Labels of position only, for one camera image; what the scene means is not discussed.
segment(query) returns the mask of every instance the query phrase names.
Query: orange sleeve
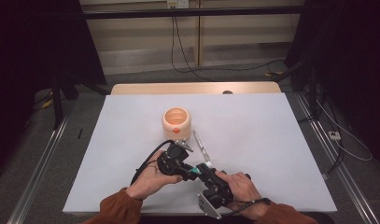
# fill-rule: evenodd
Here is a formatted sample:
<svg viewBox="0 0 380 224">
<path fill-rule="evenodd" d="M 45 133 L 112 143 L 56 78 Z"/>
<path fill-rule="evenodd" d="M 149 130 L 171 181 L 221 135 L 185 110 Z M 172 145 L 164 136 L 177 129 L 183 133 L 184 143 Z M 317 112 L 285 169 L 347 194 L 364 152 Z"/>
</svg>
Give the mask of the orange sleeve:
<svg viewBox="0 0 380 224">
<path fill-rule="evenodd" d="M 257 224 L 317 224 L 311 217 L 297 212 L 293 207 L 285 204 L 271 203 L 265 215 L 256 222 Z"/>
<path fill-rule="evenodd" d="M 140 209 L 143 204 L 129 197 L 125 192 L 126 189 L 121 189 L 100 202 L 100 213 L 83 224 L 135 224 L 140 220 Z"/>
</svg>

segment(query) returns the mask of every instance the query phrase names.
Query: pen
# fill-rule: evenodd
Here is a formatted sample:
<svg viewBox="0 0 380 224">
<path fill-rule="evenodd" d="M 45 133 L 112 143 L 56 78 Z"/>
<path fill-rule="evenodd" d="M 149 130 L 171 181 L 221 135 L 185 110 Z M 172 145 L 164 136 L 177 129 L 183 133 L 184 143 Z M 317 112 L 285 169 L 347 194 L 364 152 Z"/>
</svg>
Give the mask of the pen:
<svg viewBox="0 0 380 224">
<path fill-rule="evenodd" d="M 201 142 L 201 139 L 198 136 L 198 133 L 195 132 L 195 131 L 193 131 L 193 136 L 195 136 L 195 140 L 198 143 L 198 146 L 201 149 L 202 154 L 204 155 L 204 160 L 206 162 L 210 161 L 210 156 L 209 156 L 209 154 L 207 154 L 206 149 L 204 149 L 204 145 L 202 145 L 202 142 Z"/>
</svg>

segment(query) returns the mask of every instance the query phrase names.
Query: white tabletop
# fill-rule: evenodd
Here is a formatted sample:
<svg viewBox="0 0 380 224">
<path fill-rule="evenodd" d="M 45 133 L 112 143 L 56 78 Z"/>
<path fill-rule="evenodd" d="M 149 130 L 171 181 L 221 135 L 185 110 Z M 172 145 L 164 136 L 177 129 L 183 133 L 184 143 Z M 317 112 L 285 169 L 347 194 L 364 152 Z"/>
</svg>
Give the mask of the white tabletop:
<svg viewBox="0 0 380 224">
<path fill-rule="evenodd" d="M 276 203 L 336 211 L 284 93 L 107 96 L 63 211 L 98 212 L 105 197 L 128 187 L 135 169 L 165 140 L 163 112 L 177 106 L 190 112 L 218 170 L 250 174 L 261 195 Z M 203 162 L 194 138 L 188 143 L 195 151 L 185 163 Z M 166 186 L 144 201 L 142 213 L 200 215 L 197 193 L 204 189 L 199 179 Z"/>
</svg>

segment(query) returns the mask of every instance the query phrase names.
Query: person's left hand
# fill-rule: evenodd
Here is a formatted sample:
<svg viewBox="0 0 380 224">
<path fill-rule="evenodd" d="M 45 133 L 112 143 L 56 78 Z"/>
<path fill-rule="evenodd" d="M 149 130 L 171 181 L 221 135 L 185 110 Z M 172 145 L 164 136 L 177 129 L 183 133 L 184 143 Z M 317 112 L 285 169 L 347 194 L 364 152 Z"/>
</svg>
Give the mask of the person's left hand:
<svg viewBox="0 0 380 224">
<path fill-rule="evenodd" d="M 161 156 L 163 151 L 157 151 L 154 156 L 149 159 L 150 163 L 134 181 L 134 183 L 126 189 L 126 193 L 134 199 L 145 200 L 149 195 L 156 193 L 163 186 L 175 184 L 183 180 L 181 175 L 164 175 L 158 169 L 156 160 Z"/>
</svg>

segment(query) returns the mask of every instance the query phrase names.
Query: round container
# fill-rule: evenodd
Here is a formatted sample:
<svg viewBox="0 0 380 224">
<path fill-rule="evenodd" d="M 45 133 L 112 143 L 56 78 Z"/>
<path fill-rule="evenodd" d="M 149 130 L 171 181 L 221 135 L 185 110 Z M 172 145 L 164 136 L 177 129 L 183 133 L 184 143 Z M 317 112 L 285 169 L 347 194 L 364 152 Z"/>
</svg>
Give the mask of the round container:
<svg viewBox="0 0 380 224">
<path fill-rule="evenodd" d="M 171 140 L 188 140 L 192 132 L 190 113 L 180 107 L 168 109 L 162 116 L 163 135 Z"/>
</svg>

